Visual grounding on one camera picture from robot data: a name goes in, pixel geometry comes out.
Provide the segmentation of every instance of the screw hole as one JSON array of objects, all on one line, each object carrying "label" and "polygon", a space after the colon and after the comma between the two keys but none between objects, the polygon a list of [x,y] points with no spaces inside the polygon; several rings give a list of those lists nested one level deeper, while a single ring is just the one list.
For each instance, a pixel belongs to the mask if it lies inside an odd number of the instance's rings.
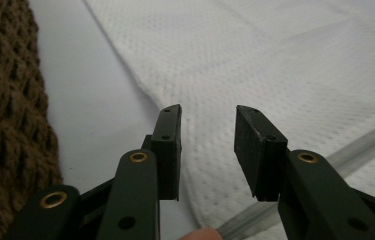
[{"label": "screw hole", "polygon": [[65,192],[54,192],[47,194],[40,201],[40,205],[43,208],[54,208],[61,205],[68,198],[68,194]]},{"label": "screw hole", "polygon": [[349,218],[347,220],[347,223],[349,223],[351,227],[355,228],[358,231],[365,232],[368,230],[367,224],[357,218]]},{"label": "screw hole", "polygon": [[128,230],[130,228],[133,228],[135,225],[135,218],[133,217],[124,217],[119,221],[119,228],[123,230]]},{"label": "screw hole", "polygon": [[137,153],[131,154],[130,160],[131,162],[140,163],[140,162],[146,161],[147,157],[148,157],[147,154],[142,153],[142,152],[137,152]]},{"label": "screw hole", "polygon": [[298,158],[307,163],[316,163],[318,162],[318,157],[311,153],[299,153]]}]

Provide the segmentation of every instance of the black plastic part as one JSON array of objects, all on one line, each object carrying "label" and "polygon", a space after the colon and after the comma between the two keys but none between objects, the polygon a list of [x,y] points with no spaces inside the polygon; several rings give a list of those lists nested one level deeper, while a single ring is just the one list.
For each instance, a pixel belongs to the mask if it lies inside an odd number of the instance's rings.
[{"label": "black plastic part", "polygon": [[258,201],[278,201],[287,139],[260,111],[237,106],[234,152]]},{"label": "black plastic part", "polygon": [[[159,199],[178,200],[181,159],[181,106],[160,111],[150,139],[151,150],[158,161]],[[148,137],[143,143],[148,148]]]},{"label": "black plastic part", "polygon": [[106,203],[112,188],[113,179],[108,180],[81,195],[77,211],[82,213],[82,221],[76,239],[95,239]]},{"label": "black plastic part", "polygon": [[[66,199],[59,196],[46,198],[49,194],[60,192],[67,195]],[[41,205],[43,198],[48,199],[49,208],[44,208],[44,205]],[[64,199],[64,201],[58,206],[50,207],[53,202],[57,202],[59,199]],[[4,239],[72,239],[79,224],[77,221],[79,217],[74,216],[78,214],[75,211],[78,202],[79,193],[74,187],[65,185],[49,187],[29,199],[24,208],[16,215]]]},{"label": "black plastic part", "polygon": [[144,137],[144,141],[143,141],[143,144],[141,145],[141,149],[152,150],[152,135],[146,135],[146,137]]},{"label": "black plastic part", "polygon": [[[375,239],[375,214],[325,158],[295,150],[281,166],[291,186],[279,203],[289,239]],[[309,225],[292,231],[292,226],[300,227],[295,223],[300,219],[307,219]],[[298,232],[305,236],[297,238]]]},{"label": "black plastic part", "polygon": [[[145,160],[131,157],[146,154]],[[122,156],[112,183],[98,240],[159,239],[159,198],[155,154],[147,149]]]},{"label": "black plastic part", "polygon": [[375,197],[361,192],[357,189],[352,188],[356,194],[361,198],[361,200],[367,205],[369,209],[375,214]]}]

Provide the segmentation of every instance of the white cloth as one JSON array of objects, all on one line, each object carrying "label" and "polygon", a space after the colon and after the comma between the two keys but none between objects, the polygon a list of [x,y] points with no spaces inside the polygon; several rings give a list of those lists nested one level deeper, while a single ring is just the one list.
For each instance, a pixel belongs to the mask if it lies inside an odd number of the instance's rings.
[{"label": "white cloth", "polygon": [[341,1],[86,1],[138,85],[183,107],[181,184],[201,225],[256,201],[233,152],[236,105],[323,156],[375,128],[375,19]]}]

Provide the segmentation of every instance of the white surface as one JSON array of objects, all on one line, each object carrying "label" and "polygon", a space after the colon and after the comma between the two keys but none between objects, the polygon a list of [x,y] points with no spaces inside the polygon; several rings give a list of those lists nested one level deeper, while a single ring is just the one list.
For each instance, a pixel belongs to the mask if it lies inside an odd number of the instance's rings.
[{"label": "white surface", "polygon": [[[119,158],[151,134],[158,108],[135,85],[82,1],[31,0],[49,120],[65,184],[81,193],[115,175]],[[161,202],[162,239],[196,228],[186,197]]]},{"label": "white surface", "polygon": [[201,225],[255,201],[233,153],[237,104],[325,156],[375,129],[373,4],[87,2],[139,86],[183,106],[182,176]]}]

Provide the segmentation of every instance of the knit texture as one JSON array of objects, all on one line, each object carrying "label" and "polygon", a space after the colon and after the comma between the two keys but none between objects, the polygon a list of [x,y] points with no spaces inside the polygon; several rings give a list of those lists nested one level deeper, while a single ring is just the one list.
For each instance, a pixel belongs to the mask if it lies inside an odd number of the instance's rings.
[{"label": "knit texture", "polygon": [[342,1],[86,1],[138,85],[182,105],[181,184],[203,226],[256,201],[233,152],[236,105],[323,156],[375,129],[375,19]]},{"label": "knit texture", "polygon": [[35,192],[61,183],[27,1],[0,1],[0,239]]}]

